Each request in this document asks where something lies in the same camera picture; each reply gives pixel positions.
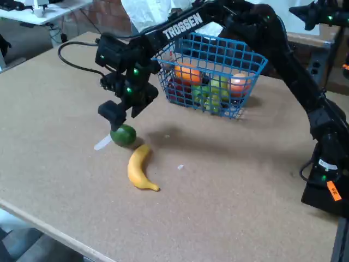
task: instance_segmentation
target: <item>orange label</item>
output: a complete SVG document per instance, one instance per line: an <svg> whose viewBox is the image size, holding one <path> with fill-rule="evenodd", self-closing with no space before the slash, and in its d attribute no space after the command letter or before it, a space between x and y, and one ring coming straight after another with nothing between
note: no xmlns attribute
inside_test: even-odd
<svg viewBox="0 0 349 262"><path fill-rule="evenodd" d="M338 201L338 200L342 199L342 197L338 193L336 186L334 185L334 183L332 181L327 182L327 187L328 187L329 191L331 192L331 195L332 195L334 201Z"/></svg>

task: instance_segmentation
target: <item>gray floor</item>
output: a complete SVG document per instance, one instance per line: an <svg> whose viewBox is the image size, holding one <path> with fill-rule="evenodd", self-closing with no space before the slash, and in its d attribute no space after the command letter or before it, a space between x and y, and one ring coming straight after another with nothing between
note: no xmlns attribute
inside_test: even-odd
<svg viewBox="0 0 349 262"><path fill-rule="evenodd" d="M112 28L99 27L99 30L125 34L125 32L114 31ZM79 34L88 31L97 33L89 22L64 24L63 32L67 34L68 39L76 37L78 31ZM52 48L47 27L28 28L20 26L20 23L14 20L0 19L0 34L12 45L5 57L6 63L11 63L21 57L30 59Z"/></svg>
<svg viewBox="0 0 349 262"><path fill-rule="evenodd" d="M65 24L64 27L64 33L68 35L69 39L76 36L75 24ZM101 28L102 32L107 30L108 28ZM79 25L79 31L80 33L96 32L94 28L84 24ZM5 57L7 64L21 57L31 59L52 48L50 35L45 27L28 28L20 26L17 21L0 19L0 34L12 45ZM6 262L88 261L68 247L34 229L12 231L4 239L0 237L0 241L4 243L10 255L10 259ZM0 262L3 262L1 250Z"/></svg>
<svg viewBox="0 0 349 262"><path fill-rule="evenodd" d="M20 57L30 59L52 48L49 32L44 27L27 28L17 21L1 20L0 34L12 45L5 57L6 63Z"/></svg>

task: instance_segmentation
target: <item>brick wall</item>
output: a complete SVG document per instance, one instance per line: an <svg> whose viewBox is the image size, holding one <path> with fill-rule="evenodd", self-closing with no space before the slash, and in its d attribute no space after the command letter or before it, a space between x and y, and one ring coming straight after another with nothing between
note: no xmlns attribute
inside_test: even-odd
<svg viewBox="0 0 349 262"><path fill-rule="evenodd" d="M119 32L131 32L131 22L121 5L121 0L94 0L92 5L82 10L100 29L110 28ZM67 21L75 22L77 19L78 23L83 22L88 25L88 20L80 11L76 11L75 16L69 15Z"/></svg>

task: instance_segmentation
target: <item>table edge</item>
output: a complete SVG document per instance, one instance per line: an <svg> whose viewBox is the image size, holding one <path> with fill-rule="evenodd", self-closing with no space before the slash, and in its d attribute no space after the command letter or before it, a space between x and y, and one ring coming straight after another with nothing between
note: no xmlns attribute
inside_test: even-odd
<svg viewBox="0 0 349 262"><path fill-rule="evenodd" d="M84 245L82 242L68 236L67 234L59 231L58 229L54 228L53 226L35 218L34 216L26 213L25 211L17 208L16 206L10 204L9 202L0 199L0 208L3 210L6 210L11 215L14 215L15 217L24 220L25 222L28 222L36 229L40 230L44 234L52 237L53 239L57 240L58 242L70 247L71 249L81 253L82 255L86 256L87 258L93 259L96 262L102 261L102 262L115 262L111 258L108 258L107 256L103 255L102 253L99 253L98 251Z"/></svg>

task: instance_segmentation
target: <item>fruit in basket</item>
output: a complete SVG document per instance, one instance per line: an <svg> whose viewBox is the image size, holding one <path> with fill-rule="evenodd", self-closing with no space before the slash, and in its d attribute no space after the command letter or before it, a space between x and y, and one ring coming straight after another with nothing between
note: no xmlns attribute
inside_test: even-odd
<svg viewBox="0 0 349 262"><path fill-rule="evenodd" d="M209 97L205 103L204 103L205 109L213 112L213 113L219 113L221 104L220 99L217 94L213 94L212 97Z"/></svg>
<svg viewBox="0 0 349 262"><path fill-rule="evenodd" d="M172 102L180 102L187 104L192 104L192 96L191 96L191 88L190 84L185 82L183 84L182 81L178 79L169 79L169 82L167 83L167 86L165 88L165 93L167 94L167 97Z"/></svg>
<svg viewBox="0 0 349 262"><path fill-rule="evenodd" d="M209 86L192 86L191 94L194 102L202 103L209 96Z"/></svg>
<svg viewBox="0 0 349 262"><path fill-rule="evenodd" d="M179 63L174 67L176 78L192 85L200 85L202 81L201 72L189 63Z"/></svg>
<svg viewBox="0 0 349 262"><path fill-rule="evenodd" d="M246 78L246 74L239 73L233 75L233 78L230 79L230 90L232 97L243 97L247 95L249 89L251 88L252 79Z"/></svg>
<svg viewBox="0 0 349 262"><path fill-rule="evenodd" d="M228 78L225 78L223 76L220 77L216 75L210 81L211 92L219 94L220 90L226 91L228 89L228 84L229 84Z"/></svg>

